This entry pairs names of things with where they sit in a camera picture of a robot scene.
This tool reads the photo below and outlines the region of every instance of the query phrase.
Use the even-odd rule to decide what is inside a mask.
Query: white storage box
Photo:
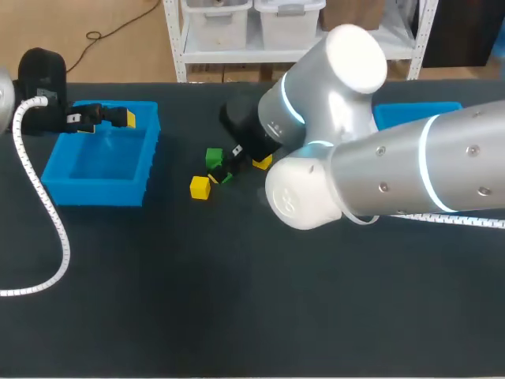
[[[265,50],[314,46],[319,11],[325,6],[326,0],[254,0],[261,13]]]
[[[253,0],[182,0],[201,51],[245,48],[247,11]]]

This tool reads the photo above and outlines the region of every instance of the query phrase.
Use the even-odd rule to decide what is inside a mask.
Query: shelf leg
[[[184,52],[184,42],[181,38],[181,25],[179,23],[179,0],[163,0],[165,7],[166,28],[170,36],[170,45],[172,47],[172,57],[174,59],[175,75],[177,82],[184,83],[186,78],[186,65],[182,61]]]
[[[429,35],[432,31],[433,20],[435,19],[436,8],[439,5],[439,0],[420,0],[420,2],[419,30],[417,31],[416,46],[414,47],[412,60],[410,61],[409,74],[407,75],[408,81],[419,78]]]

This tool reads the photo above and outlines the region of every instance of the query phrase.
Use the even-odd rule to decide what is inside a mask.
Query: green block
[[[224,184],[224,183],[226,183],[226,182],[229,182],[229,181],[230,181],[230,179],[232,179],[232,178],[233,178],[233,175],[232,175],[232,174],[230,174],[230,173],[228,173],[228,175],[227,175],[227,176],[223,179],[223,181],[221,182],[221,184]]]
[[[205,167],[212,170],[223,161],[223,150],[221,148],[208,148],[205,154]]]

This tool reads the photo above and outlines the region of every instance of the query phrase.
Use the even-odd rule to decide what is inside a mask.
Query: plastic container
[[[326,0],[255,0],[265,50],[309,49],[316,42],[319,11]]]
[[[253,0],[182,0],[201,51],[245,49],[247,11]]]
[[[505,79],[505,20],[503,20],[495,46],[492,48],[492,54],[499,59],[501,65],[499,74],[502,79]]]
[[[136,128],[102,122],[95,133],[62,134],[42,175],[57,205],[141,206],[160,131],[158,104],[79,101],[127,107]]]
[[[373,108],[378,130],[462,109],[456,102],[380,104]]]

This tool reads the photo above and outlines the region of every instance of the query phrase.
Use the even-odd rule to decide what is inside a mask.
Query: screw
[[[381,182],[379,184],[379,191],[382,193],[389,191],[389,187],[387,186],[386,182]]]
[[[383,156],[386,153],[386,147],[385,146],[379,146],[376,150],[377,156]]]
[[[481,196],[489,196],[492,192],[489,188],[486,188],[486,187],[480,187],[477,192],[479,193],[479,195]]]
[[[466,154],[469,156],[478,156],[479,152],[481,152],[481,148],[479,148],[478,144],[473,144],[466,148]]]

